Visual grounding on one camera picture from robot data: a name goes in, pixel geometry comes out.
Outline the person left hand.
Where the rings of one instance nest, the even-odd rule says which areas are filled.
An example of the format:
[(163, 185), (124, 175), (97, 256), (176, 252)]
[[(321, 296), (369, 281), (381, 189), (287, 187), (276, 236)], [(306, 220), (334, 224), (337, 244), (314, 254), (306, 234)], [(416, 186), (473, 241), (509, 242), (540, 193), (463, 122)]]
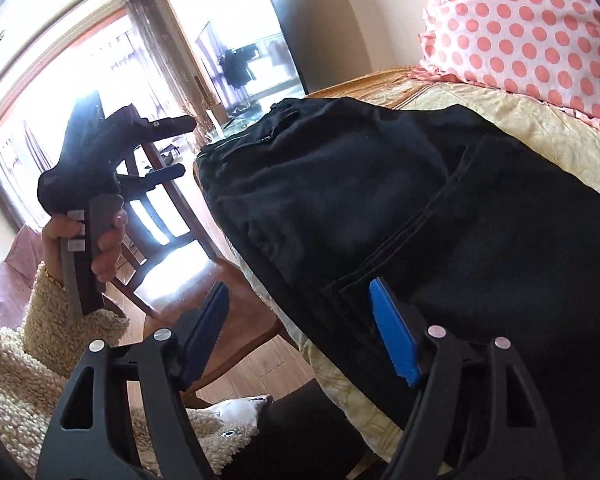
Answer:
[[(118, 211), (113, 217), (110, 228), (99, 237), (97, 245), (100, 253), (93, 259), (91, 269), (101, 283), (111, 282), (117, 274), (117, 261), (121, 256), (122, 242), (128, 215), (124, 210)], [(64, 284), (64, 274), (60, 258), (60, 240), (77, 236), (80, 225), (74, 219), (63, 216), (53, 216), (42, 231), (44, 249), (44, 264), (48, 276), (59, 285)]]

